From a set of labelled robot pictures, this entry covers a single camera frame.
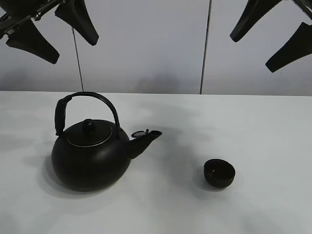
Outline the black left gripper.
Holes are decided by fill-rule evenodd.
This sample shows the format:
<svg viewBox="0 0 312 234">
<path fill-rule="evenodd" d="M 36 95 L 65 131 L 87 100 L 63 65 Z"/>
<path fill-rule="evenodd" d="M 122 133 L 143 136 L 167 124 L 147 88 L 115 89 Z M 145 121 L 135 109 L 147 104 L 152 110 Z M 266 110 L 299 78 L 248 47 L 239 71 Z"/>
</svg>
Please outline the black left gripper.
<svg viewBox="0 0 312 234">
<path fill-rule="evenodd" d="M 33 55 L 51 64 L 59 59 L 58 51 L 43 37 L 34 23 L 52 8 L 55 16 L 73 27 L 90 45 L 98 42 L 99 35 L 89 17 L 84 0 L 1 0 L 5 12 L 0 17 L 0 38 L 8 36 L 6 44 Z"/>
</svg>

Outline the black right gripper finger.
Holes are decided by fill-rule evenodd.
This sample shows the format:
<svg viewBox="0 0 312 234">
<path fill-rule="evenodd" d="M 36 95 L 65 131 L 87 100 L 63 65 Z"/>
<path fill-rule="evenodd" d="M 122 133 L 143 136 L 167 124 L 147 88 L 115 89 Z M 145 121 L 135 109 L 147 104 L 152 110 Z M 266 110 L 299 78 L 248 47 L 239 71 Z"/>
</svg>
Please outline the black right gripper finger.
<svg viewBox="0 0 312 234">
<path fill-rule="evenodd" d="M 240 41 L 249 31 L 251 38 L 264 39 L 270 34 L 281 37 L 290 34 L 293 27 L 296 1 L 294 0 L 249 0 L 237 24 L 230 33 L 234 42 Z"/>
<path fill-rule="evenodd" d="M 273 73 L 288 64 L 312 53 L 312 26 L 300 24 L 290 39 L 266 62 Z"/>
</svg>

